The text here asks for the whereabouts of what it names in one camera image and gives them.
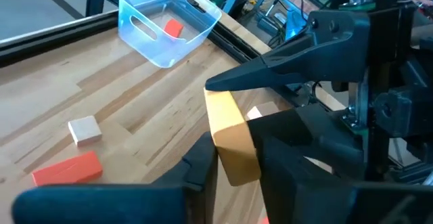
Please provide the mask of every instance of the yellow block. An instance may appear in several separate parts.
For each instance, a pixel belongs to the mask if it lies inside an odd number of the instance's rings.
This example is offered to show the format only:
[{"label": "yellow block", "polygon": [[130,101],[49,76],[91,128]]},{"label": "yellow block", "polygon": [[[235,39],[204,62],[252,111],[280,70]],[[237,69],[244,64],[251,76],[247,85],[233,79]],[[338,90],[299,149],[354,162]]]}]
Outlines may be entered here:
[{"label": "yellow block", "polygon": [[232,186],[260,179],[250,130],[229,91],[204,90],[210,133]]}]

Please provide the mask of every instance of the gray floor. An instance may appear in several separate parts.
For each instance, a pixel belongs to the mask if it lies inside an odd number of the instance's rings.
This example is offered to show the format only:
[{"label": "gray floor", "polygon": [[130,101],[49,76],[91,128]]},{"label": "gray floor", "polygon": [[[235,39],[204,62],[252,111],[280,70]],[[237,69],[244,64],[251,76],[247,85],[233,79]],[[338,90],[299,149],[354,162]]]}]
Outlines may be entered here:
[{"label": "gray floor", "polygon": [[[86,0],[65,0],[82,15]],[[105,4],[104,11],[116,7]],[[0,40],[73,21],[74,18],[52,0],[0,0]]]}]

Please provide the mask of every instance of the orange block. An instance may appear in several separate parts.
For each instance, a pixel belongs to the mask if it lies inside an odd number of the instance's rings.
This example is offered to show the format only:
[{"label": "orange block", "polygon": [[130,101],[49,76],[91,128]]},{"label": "orange block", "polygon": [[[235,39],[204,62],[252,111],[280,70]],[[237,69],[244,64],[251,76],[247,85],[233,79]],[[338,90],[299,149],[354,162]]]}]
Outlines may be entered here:
[{"label": "orange block", "polygon": [[62,183],[86,183],[102,175],[95,152],[88,152],[32,173],[36,186]]},{"label": "orange block", "polygon": [[167,32],[167,34],[176,38],[179,38],[179,36],[181,36],[182,30],[183,30],[183,25],[177,20],[175,20],[174,18],[168,21],[167,25],[164,28],[164,31]]}]

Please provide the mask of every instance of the red block in bin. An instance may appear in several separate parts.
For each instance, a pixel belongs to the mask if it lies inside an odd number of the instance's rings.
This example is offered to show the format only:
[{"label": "red block in bin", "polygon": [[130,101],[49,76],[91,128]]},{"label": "red block in bin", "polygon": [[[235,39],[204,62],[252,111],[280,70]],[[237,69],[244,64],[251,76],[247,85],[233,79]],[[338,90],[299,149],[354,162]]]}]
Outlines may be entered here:
[{"label": "red block in bin", "polygon": [[164,31],[167,32],[167,34],[176,38],[179,38],[181,36],[182,30],[183,30],[183,25],[177,20],[175,20],[174,18],[168,21],[167,25],[164,28]]},{"label": "red block in bin", "polygon": [[102,175],[102,165],[95,152],[88,152],[32,173],[36,186],[86,183]]}]

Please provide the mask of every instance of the clear plastic container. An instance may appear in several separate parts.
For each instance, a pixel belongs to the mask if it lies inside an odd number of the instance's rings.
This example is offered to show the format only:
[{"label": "clear plastic container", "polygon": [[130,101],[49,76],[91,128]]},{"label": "clear plastic container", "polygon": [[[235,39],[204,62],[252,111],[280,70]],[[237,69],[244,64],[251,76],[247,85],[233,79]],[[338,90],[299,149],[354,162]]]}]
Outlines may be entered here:
[{"label": "clear plastic container", "polygon": [[[209,0],[119,0],[120,38],[161,68],[170,68],[201,45],[221,18]],[[171,19],[183,25],[179,38],[164,27]]]}]

